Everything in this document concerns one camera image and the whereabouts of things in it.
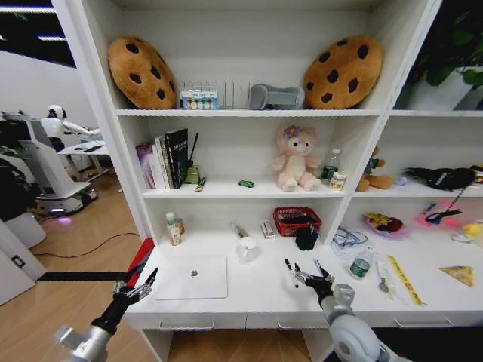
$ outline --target cable wire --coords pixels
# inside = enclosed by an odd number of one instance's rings
[[[55,258],[62,258],[62,259],[73,259],[73,258],[79,258],[81,256],[84,256],[84,255],[88,255],[90,253],[92,253],[93,251],[99,249],[100,247],[102,247],[107,241],[109,240],[112,240],[113,238],[117,238],[119,236],[124,236],[124,235],[136,235],[136,236],[139,236],[139,234],[136,234],[135,232],[125,232],[124,234],[118,234],[118,235],[114,235],[114,236],[111,236],[110,238],[108,238],[107,240],[103,241],[102,243],[100,243],[99,245],[97,245],[94,249],[92,250],[89,250],[88,252],[86,253],[83,253],[83,254],[79,254],[79,255],[58,255],[58,254],[53,254],[53,253],[40,253],[40,254],[33,254],[35,256],[53,256]]]

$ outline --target pink teddy bear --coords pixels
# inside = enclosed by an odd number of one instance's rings
[[[310,156],[315,146],[315,129],[282,126],[278,130],[277,144],[281,156],[272,163],[272,169],[281,171],[278,184],[284,191],[294,191],[300,184],[307,191],[321,186],[321,180],[311,170],[321,165],[321,160]]]

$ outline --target chocolate chip cookie pillow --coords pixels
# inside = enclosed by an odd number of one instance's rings
[[[148,42],[135,36],[117,38],[109,46],[108,60],[115,84],[136,107],[174,107],[173,73]]]
[[[314,109],[346,109],[361,102],[379,78],[383,50],[368,36],[331,45],[307,69],[306,104]]]

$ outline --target wooden floor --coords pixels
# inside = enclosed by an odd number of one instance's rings
[[[109,172],[93,184],[98,200],[71,217],[44,221],[47,238],[33,253],[81,254],[113,235],[136,232],[124,194],[117,192],[115,174]],[[49,271],[121,271],[129,266],[139,246],[138,237],[127,235],[77,259],[39,259]],[[61,361],[67,353],[53,344],[55,330],[68,324],[85,331],[111,299],[111,283],[38,282],[0,306],[0,361]],[[109,362],[155,361],[136,330],[123,322],[109,342],[108,352]],[[169,361],[302,362],[309,361],[309,355],[298,332],[215,330],[175,333]]]

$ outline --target black plush toy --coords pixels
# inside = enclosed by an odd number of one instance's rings
[[[423,179],[429,187],[439,190],[453,191],[464,189],[471,185],[476,178],[474,170],[469,168],[407,168],[403,171],[407,176]]]

